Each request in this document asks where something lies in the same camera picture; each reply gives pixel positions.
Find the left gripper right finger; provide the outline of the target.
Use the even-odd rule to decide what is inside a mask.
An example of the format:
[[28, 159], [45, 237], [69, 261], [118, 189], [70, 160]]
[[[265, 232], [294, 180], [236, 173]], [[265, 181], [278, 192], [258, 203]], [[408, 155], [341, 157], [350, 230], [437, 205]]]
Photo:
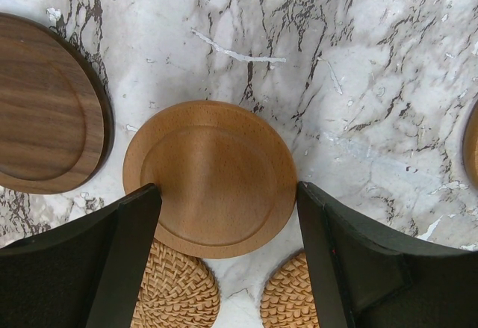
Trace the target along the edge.
[[310, 182], [297, 210], [321, 327], [475, 327], [477, 253], [413, 238]]

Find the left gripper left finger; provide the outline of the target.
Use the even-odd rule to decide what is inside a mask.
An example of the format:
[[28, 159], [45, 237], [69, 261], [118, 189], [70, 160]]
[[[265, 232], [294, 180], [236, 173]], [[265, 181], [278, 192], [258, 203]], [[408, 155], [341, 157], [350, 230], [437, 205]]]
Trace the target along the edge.
[[1, 249], [2, 327], [129, 327], [161, 211], [147, 184]]

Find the woven rattan coaster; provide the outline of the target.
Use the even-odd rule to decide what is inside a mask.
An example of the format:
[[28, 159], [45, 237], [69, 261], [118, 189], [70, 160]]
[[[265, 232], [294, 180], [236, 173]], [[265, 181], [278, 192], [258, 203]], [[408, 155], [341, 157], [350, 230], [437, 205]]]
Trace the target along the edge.
[[260, 314], [264, 327], [319, 327], [304, 252], [290, 258], [270, 277], [264, 286]]
[[132, 327], [212, 327], [220, 310], [214, 275], [198, 258], [152, 242]]

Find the dark brown wooden coaster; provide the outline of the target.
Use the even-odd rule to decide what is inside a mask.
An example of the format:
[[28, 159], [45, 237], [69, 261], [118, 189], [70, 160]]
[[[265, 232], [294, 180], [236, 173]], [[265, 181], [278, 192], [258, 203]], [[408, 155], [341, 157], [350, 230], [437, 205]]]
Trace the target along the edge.
[[81, 53], [30, 19], [1, 14], [1, 185], [60, 194], [88, 182], [114, 142], [106, 90]]

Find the light wooden front coaster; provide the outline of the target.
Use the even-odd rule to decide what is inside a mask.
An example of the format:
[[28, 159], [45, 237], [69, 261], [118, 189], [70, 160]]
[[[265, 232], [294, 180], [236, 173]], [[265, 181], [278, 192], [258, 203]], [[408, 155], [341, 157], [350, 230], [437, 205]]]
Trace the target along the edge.
[[477, 188], [477, 138], [478, 138], [478, 108], [475, 103], [468, 119], [462, 141], [462, 155], [465, 172], [472, 185]]

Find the light wooden coaster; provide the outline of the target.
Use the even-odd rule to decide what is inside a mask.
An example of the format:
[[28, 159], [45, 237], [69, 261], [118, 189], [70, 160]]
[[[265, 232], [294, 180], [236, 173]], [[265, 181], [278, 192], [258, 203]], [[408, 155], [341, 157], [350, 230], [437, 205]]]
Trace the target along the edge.
[[272, 240], [295, 206], [297, 171], [281, 136], [259, 116], [225, 102], [166, 108], [132, 138], [126, 193], [161, 193], [155, 238], [190, 256], [227, 259]]
[[462, 155], [465, 172], [472, 185], [477, 188], [477, 138], [478, 138], [478, 108], [475, 103], [468, 119], [462, 141]]

